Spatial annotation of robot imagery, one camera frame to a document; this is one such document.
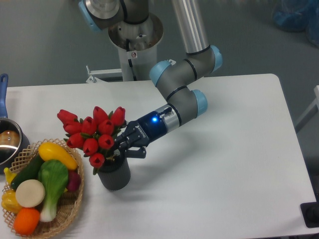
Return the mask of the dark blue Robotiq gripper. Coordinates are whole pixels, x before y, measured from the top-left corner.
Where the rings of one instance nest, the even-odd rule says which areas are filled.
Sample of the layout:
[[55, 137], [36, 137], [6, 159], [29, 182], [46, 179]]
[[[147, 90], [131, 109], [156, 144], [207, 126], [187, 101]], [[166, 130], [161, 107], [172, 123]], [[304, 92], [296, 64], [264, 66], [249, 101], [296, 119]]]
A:
[[147, 153], [145, 147], [167, 133], [164, 120], [158, 112], [153, 111], [131, 122], [124, 120], [115, 137], [113, 149], [120, 158], [143, 159]]

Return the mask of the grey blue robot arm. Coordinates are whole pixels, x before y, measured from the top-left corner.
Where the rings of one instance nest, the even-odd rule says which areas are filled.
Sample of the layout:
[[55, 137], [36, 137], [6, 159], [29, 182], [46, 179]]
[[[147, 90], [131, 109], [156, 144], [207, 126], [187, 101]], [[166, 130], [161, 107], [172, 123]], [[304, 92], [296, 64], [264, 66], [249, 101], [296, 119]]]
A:
[[174, 0], [172, 6], [186, 52], [186, 58], [177, 63], [157, 60], [163, 26], [149, 11], [148, 1], [79, 2], [91, 30], [108, 30], [118, 49], [123, 80], [151, 80], [166, 101], [164, 106], [129, 122], [116, 138], [114, 151], [122, 158], [145, 158], [151, 142], [205, 113], [205, 95], [188, 85], [217, 70], [223, 62], [219, 49], [207, 40], [198, 2]]

